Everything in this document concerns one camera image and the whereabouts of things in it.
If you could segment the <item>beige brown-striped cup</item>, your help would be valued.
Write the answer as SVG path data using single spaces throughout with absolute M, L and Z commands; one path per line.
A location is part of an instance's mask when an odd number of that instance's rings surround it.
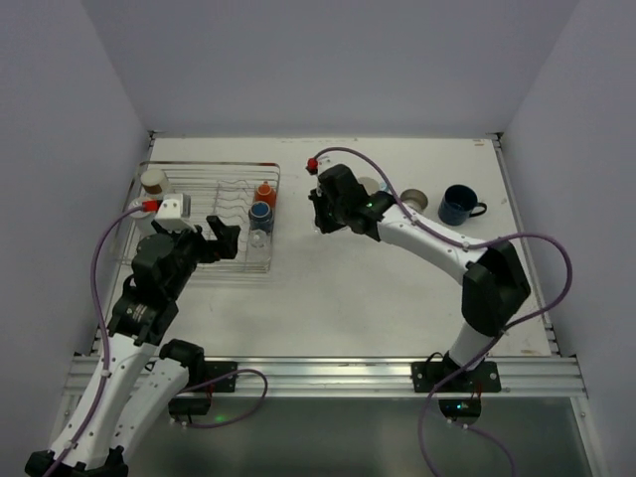
M 427 196 L 418 189 L 405 189 L 399 199 L 408 207 L 421 214 L 428 206 Z

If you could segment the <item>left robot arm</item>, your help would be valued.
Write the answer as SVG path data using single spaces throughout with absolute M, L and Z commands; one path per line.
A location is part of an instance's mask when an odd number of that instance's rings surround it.
M 177 300 L 201 263 L 233 259 L 240 228 L 206 218 L 169 232 L 160 225 L 143 238 L 131 274 L 100 324 L 102 354 L 78 407 L 54 443 L 31 454 L 29 476 L 125 476 L 127 459 L 174 393 L 205 374 L 202 348 L 163 337 L 178 313 Z

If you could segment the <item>beige cup with brown band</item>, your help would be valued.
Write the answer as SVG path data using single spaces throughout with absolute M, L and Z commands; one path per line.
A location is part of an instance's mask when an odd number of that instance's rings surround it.
M 140 175 L 140 183 L 148 196 L 163 197 L 173 192 L 172 184 L 162 169 L 147 169 Z

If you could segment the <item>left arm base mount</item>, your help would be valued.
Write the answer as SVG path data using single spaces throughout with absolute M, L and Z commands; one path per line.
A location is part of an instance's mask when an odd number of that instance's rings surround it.
M 217 394 L 231 394 L 236 390 L 237 377 L 230 372 L 238 369 L 235 361 L 206 361 L 204 370 L 187 387 L 200 385 L 192 391 L 192 396 L 178 395 L 170 400 L 168 412 L 171 417 L 191 419 L 205 416 L 212 407 L 212 398 Z

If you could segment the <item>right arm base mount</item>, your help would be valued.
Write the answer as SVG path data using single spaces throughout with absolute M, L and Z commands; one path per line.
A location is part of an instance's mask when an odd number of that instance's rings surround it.
M 458 370 L 447 356 L 435 352 L 424 361 L 410 364 L 413 391 L 428 394 L 435 385 Z M 482 361 L 474 369 L 463 371 L 443 384 L 435 393 L 441 414 L 453 423 L 471 425 L 482 413 L 484 394 L 502 390 L 499 370 L 494 362 Z

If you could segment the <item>dark blue mug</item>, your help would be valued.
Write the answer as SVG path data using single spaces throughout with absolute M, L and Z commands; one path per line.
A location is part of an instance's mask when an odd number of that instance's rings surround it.
M 452 185 L 443 194 L 437 215 L 449 226 L 458 227 L 468 219 L 484 215 L 488 206 L 480 202 L 476 192 L 465 185 Z

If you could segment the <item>white upside-down cup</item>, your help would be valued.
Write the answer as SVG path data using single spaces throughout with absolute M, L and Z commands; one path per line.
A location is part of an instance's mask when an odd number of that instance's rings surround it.
M 142 239 L 149 237 L 155 233 L 153 221 L 159 210 L 161 201 L 148 197 L 138 197 L 130 202 L 129 210 L 133 210 L 130 217 L 133 219 L 135 226 Z

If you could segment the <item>light blue mug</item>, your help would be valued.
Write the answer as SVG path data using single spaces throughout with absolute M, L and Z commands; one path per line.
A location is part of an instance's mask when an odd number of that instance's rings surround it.
M 374 195 L 376 192 L 385 192 L 387 190 L 387 186 L 384 182 L 379 182 L 374 178 L 360 176 L 357 180 L 369 196 Z

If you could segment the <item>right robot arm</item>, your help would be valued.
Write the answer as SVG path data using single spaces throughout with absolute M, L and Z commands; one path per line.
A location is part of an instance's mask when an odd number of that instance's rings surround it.
M 454 235 L 393 195 L 368 194 L 344 164 L 329 166 L 314 158 L 306 166 L 317 178 L 309 193 L 314 223 L 323 234 L 348 228 L 357 235 L 402 248 L 446 272 L 461 286 L 464 323 L 442 361 L 424 371 L 437 384 L 461 367 L 468 372 L 481 361 L 475 356 L 504 332 L 530 296 L 530 284 L 515 247 L 504 240 L 472 249 L 472 238 Z

